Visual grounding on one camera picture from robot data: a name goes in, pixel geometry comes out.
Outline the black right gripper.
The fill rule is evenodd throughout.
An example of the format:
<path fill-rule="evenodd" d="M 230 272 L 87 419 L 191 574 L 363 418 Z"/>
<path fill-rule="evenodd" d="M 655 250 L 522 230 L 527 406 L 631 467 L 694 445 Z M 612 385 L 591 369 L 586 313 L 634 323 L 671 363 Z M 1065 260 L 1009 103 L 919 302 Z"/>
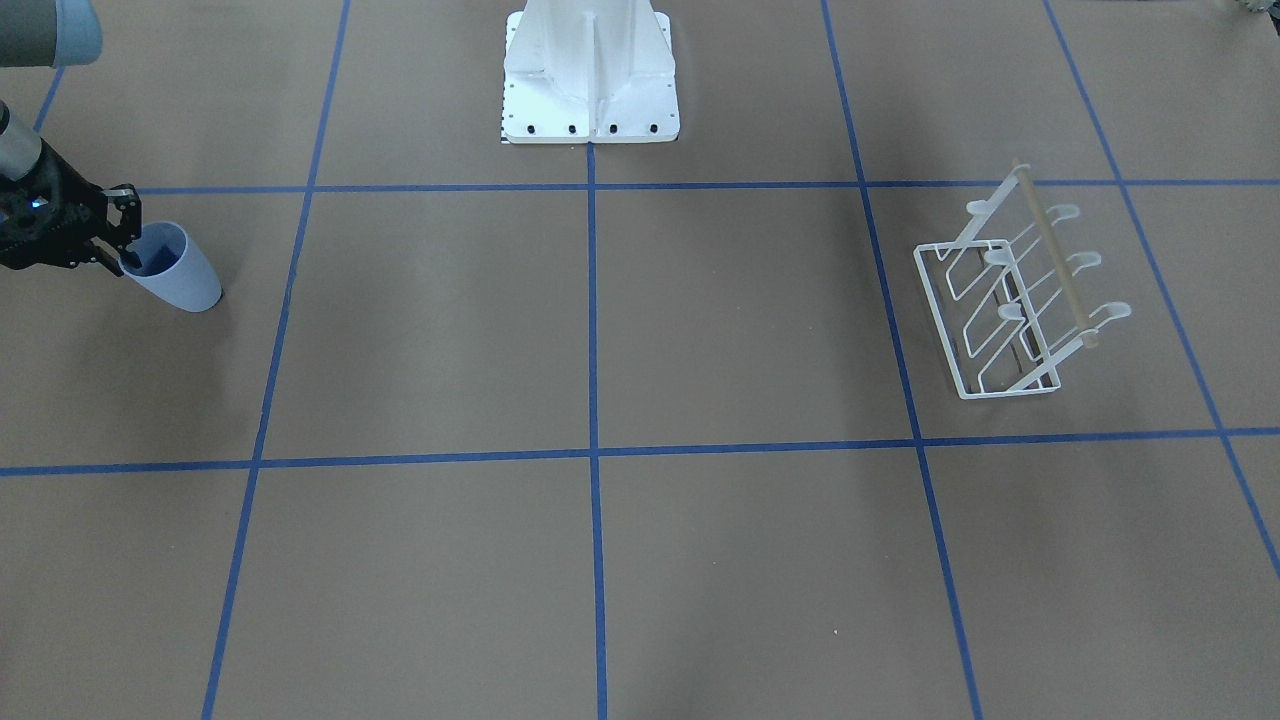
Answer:
<path fill-rule="evenodd" d="M 19 179 L 3 178 L 1 188 L 4 266 L 97 263 L 115 277 L 142 273 L 145 261 L 132 246 L 142 234 L 142 201 L 133 184 L 102 193 L 56 151 L 44 150 L 32 170 Z M 102 245 L 96 238 L 108 227 L 108 202 L 119 220 L 110 245 Z"/>

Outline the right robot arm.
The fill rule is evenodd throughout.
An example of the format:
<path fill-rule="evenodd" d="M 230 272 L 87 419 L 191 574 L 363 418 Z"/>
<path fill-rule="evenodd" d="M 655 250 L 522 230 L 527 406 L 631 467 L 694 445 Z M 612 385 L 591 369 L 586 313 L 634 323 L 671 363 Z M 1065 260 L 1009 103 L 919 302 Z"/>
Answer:
<path fill-rule="evenodd" d="M 4 1 L 5 68 L 65 68 L 96 61 L 102 29 L 90 1 Z M 86 179 L 50 142 L 1 106 L 1 264 L 74 269 L 100 265 L 116 277 L 138 266 L 131 245 L 142 234 L 142 202 L 132 184 L 104 188 Z"/>

